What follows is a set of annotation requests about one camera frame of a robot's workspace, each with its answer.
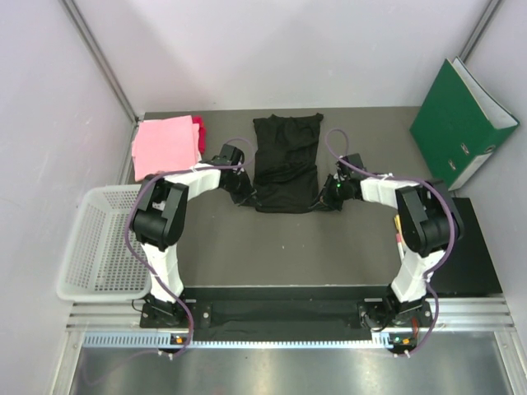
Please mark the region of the black printed t shirt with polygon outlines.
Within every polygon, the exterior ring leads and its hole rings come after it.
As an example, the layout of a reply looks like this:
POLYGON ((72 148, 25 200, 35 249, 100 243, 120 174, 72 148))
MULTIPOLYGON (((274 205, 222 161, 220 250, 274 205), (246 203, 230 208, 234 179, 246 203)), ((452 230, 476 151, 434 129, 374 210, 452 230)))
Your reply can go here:
POLYGON ((319 193, 316 164, 324 116, 271 115, 253 120, 258 149, 251 206, 263 213, 304 214, 319 193))

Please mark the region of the red t shirt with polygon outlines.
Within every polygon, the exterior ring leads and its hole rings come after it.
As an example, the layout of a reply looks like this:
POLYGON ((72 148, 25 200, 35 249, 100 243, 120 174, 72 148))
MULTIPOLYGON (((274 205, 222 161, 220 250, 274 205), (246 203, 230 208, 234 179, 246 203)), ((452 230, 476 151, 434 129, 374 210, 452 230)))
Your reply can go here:
POLYGON ((206 151, 206 133, 205 124, 201 116, 192 116, 193 124, 198 126, 198 151, 204 154, 206 151))

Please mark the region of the pink t shirt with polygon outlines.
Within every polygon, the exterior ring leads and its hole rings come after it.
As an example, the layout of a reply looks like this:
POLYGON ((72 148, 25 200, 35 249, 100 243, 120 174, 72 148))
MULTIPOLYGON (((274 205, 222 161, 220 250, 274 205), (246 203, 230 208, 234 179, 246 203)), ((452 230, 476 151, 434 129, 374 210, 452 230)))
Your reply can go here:
POLYGON ((142 121, 131 148, 134 180, 196 165, 200 128, 190 115, 142 121))

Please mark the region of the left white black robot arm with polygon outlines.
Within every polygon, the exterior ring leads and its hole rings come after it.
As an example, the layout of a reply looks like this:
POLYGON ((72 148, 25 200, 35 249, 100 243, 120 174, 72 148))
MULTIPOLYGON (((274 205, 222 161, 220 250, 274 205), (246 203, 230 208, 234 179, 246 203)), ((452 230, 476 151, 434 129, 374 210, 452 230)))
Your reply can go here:
POLYGON ((178 242, 184 231, 187 206, 200 195, 223 189, 236 205, 255 202, 256 192, 244 169, 244 152, 227 142, 218 155, 187 170, 149 174, 142 181, 136 202, 127 219, 127 233, 133 233, 145 258, 129 251, 150 273, 152 288, 144 297, 141 328, 177 328, 192 323, 184 303, 184 283, 179 270, 178 242))

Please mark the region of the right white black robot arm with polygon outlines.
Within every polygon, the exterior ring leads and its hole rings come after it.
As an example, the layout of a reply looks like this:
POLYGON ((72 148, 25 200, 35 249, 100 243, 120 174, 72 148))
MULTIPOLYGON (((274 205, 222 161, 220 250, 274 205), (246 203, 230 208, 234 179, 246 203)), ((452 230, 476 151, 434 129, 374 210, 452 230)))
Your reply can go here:
POLYGON ((464 234, 464 224, 440 180, 407 180, 373 174, 358 154, 338 158, 337 171, 325 180, 312 203, 315 211, 341 211, 347 200, 379 203, 399 215, 404 241, 401 266, 379 305, 364 312, 365 324, 376 332, 401 326, 422 307, 435 266, 445 260, 464 234))

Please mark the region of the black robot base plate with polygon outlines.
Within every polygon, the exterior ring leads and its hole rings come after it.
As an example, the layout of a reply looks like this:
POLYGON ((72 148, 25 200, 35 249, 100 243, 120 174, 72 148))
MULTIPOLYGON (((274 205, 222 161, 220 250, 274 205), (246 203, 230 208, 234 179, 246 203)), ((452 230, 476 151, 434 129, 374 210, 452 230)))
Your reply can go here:
POLYGON ((144 298, 140 327, 186 329, 194 340, 321 342, 366 340, 373 328, 412 332, 431 324, 431 308, 413 302, 393 314, 387 286, 187 287, 185 305, 144 298))

